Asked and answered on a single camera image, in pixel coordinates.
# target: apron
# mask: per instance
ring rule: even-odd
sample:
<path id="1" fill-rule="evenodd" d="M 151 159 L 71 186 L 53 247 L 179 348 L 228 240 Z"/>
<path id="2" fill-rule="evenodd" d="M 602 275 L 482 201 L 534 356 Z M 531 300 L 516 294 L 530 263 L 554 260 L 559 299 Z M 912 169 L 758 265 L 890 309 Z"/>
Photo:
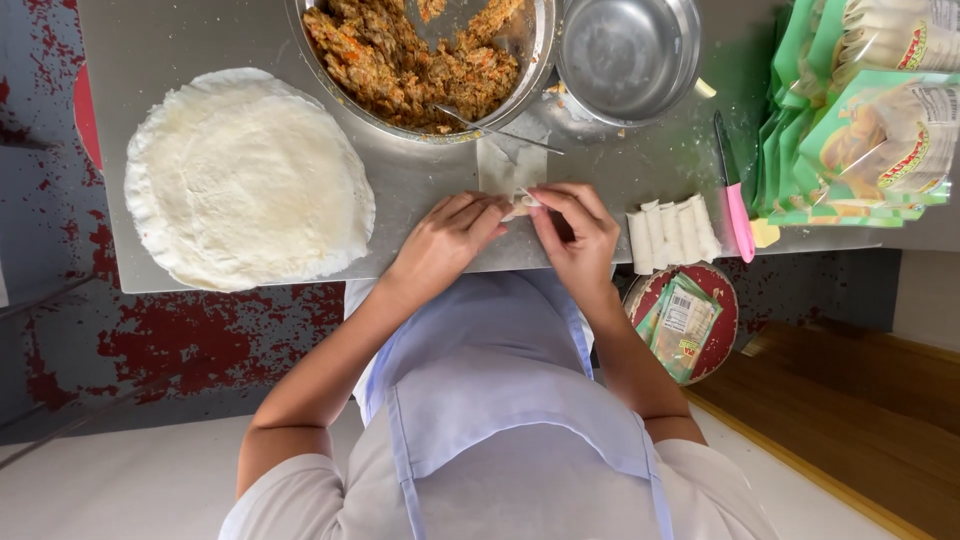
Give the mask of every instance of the apron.
<path id="1" fill-rule="evenodd" d="M 373 364 L 367 412 L 388 409 L 417 540 L 427 536 L 415 480 L 498 431 L 532 424 L 568 428 L 615 471 L 648 480 L 660 538 L 673 540 L 653 441 L 639 415 L 584 377 L 592 370 L 579 311 L 552 269 L 464 275 Z"/>

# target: spoon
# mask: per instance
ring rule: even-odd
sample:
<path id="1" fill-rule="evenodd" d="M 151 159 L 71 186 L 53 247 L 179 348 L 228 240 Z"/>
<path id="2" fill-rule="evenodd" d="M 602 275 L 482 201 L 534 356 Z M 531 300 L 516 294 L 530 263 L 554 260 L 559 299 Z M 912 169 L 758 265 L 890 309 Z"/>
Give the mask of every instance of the spoon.
<path id="1" fill-rule="evenodd" d="M 530 140 L 529 138 L 523 138 L 522 136 L 511 135 L 511 134 L 508 134 L 508 133 L 505 133 L 505 132 L 500 132 L 500 131 L 498 131 L 498 130 L 492 130 L 492 129 L 490 129 L 490 128 L 485 128 L 485 127 L 483 127 L 483 126 L 479 126 L 479 125 L 477 125 L 477 124 L 474 124 L 473 122 L 470 122 L 469 120 L 467 120 L 466 118 L 464 118 L 463 116 L 461 116 L 460 113 L 457 112 L 456 109 L 452 108 L 452 107 L 449 106 L 449 105 L 441 105 L 441 104 L 439 104 L 439 103 L 432 103 L 432 104 L 430 104 L 430 105 L 436 107 L 438 110 L 442 110 L 443 112 L 446 112 L 446 113 L 449 114 L 450 116 L 453 116 L 453 117 L 456 118 L 457 120 L 460 120 L 461 122 L 467 124 L 468 126 L 470 126 L 471 128 L 473 128 L 473 129 L 475 129 L 475 130 L 480 130 L 480 131 L 482 131 L 482 132 L 487 132 L 487 133 L 489 133 L 489 134 L 503 135 L 503 136 L 506 136 L 506 137 L 509 137 L 509 138 L 512 138 L 512 139 L 516 139 L 516 140 L 518 140 L 518 141 L 520 141 L 520 142 L 525 142 L 525 143 L 527 143 L 527 144 L 532 144 L 532 145 L 534 145 L 534 146 L 539 146 L 540 148 L 542 148 L 543 150 L 546 150 L 547 152 L 553 152 L 554 154 L 560 154 L 561 156 L 564 156 L 564 155 L 566 154 L 566 152 L 564 152 L 563 150 L 561 150 L 561 149 L 559 149 L 559 148 L 556 148 L 556 147 L 553 147 L 553 146 L 550 146 L 550 145 L 548 145 L 548 144 L 543 144 L 542 142 L 536 142 L 535 140 Z"/>

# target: person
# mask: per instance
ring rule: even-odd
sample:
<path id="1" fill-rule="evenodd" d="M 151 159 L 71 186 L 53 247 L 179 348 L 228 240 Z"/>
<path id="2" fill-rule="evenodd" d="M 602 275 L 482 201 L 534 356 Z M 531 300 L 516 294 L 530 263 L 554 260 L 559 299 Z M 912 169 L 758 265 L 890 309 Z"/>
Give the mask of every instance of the person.
<path id="1" fill-rule="evenodd" d="M 463 274 L 512 209 L 468 191 L 347 283 L 344 323 L 253 415 L 221 540 L 777 537 L 624 314 L 596 192 L 530 194 L 553 269 Z M 341 473 L 351 391 L 365 429 Z"/>

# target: metal countertop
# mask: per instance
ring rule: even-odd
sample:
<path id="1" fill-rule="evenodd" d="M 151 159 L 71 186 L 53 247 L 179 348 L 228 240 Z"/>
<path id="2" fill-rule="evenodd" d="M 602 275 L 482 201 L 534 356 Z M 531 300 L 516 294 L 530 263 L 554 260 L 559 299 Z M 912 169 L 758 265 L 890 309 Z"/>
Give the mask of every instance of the metal countertop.
<path id="1" fill-rule="evenodd" d="M 104 177 L 120 283 L 124 292 L 184 290 L 154 263 L 137 238 L 124 204 L 127 142 L 150 107 L 172 88 L 220 69 L 252 66 L 316 96 L 337 119 L 367 168 L 376 196 L 371 253 L 323 278 L 376 278 L 390 265 L 414 225 L 447 194 L 476 188 L 475 143 L 432 146 L 385 135 L 350 115 L 313 73 L 284 0 L 80 0 L 84 50 L 104 161 Z M 551 182 L 591 182 L 622 233 L 614 262 L 630 262 L 624 213 L 653 199 L 680 201 L 700 191 L 725 256 L 737 255 L 719 179 L 712 116 L 724 113 L 741 178 L 756 161 L 756 130 L 766 110 L 774 10 L 781 0 L 701 0 L 701 77 L 717 90 L 691 93 L 654 125 L 627 129 L 573 121 L 556 99 L 537 99 L 528 112 L 552 130 Z M 528 219 L 515 219 L 468 271 L 549 265 Z M 779 242 L 758 255 L 879 245 L 868 228 L 781 228 Z"/>

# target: stainless steel bowl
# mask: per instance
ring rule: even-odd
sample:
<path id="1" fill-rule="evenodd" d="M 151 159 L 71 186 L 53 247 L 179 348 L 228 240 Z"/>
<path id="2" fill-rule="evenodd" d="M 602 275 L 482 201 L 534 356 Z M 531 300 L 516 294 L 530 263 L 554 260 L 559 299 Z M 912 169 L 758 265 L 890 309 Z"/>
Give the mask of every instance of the stainless steel bowl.
<path id="1" fill-rule="evenodd" d="M 447 135 L 431 135 L 412 130 L 399 128 L 384 122 L 356 104 L 349 94 L 338 85 L 326 72 L 323 54 L 319 54 L 313 45 L 306 28 L 303 26 L 302 14 L 307 8 L 325 7 L 326 0 L 286 0 L 287 18 L 294 31 L 295 39 L 313 69 L 317 78 L 338 102 L 350 112 L 362 118 L 381 132 L 425 142 L 429 144 L 453 144 L 474 140 L 484 133 L 478 130 L 467 130 Z M 467 22 L 484 6 L 486 0 L 448 0 L 444 13 L 424 26 L 418 16 L 410 16 L 415 12 L 416 0 L 407 0 L 408 18 L 414 21 L 418 34 L 425 37 L 431 45 L 436 44 L 436 36 L 453 36 L 454 28 L 466 28 Z M 557 18 L 557 4 L 555 0 L 523 0 L 517 15 L 497 35 L 495 41 L 501 47 L 514 55 L 519 63 L 519 73 L 516 77 L 516 86 L 510 96 L 500 107 L 475 123 L 493 129 L 501 128 L 516 118 L 534 98 L 540 96 L 540 89 L 553 70 L 560 25 Z"/>
<path id="2" fill-rule="evenodd" d="M 596 118 L 649 124 L 696 84 L 700 32 L 693 0 L 567 0 L 560 77 Z"/>

